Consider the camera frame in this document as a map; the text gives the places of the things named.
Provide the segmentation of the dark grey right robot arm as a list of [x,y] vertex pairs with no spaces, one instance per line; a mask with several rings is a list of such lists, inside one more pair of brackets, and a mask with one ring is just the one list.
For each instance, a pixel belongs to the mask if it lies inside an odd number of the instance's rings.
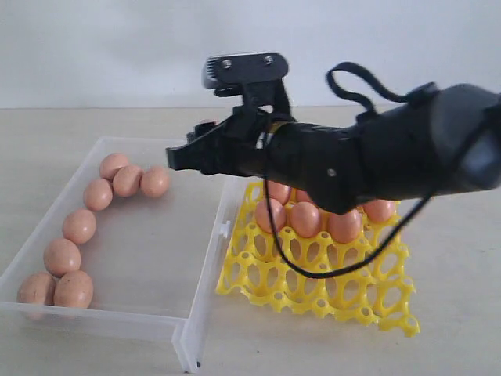
[[171,169],[266,178],[336,214],[375,199],[492,190],[500,184],[500,97],[454,85],[419,103],[362,113],[344,128],[236,108],[166,154]]

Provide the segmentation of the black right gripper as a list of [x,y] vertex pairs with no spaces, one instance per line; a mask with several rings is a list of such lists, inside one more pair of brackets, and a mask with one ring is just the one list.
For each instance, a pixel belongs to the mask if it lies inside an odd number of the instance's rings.
[[303,190],[324,210],[344,214],[376,197],[363,155],[369,123],[361,116],[347,128],[326,127],[238,106],[220,123],[196,125],[187,144],[165,152],[172,170],[257,176]]

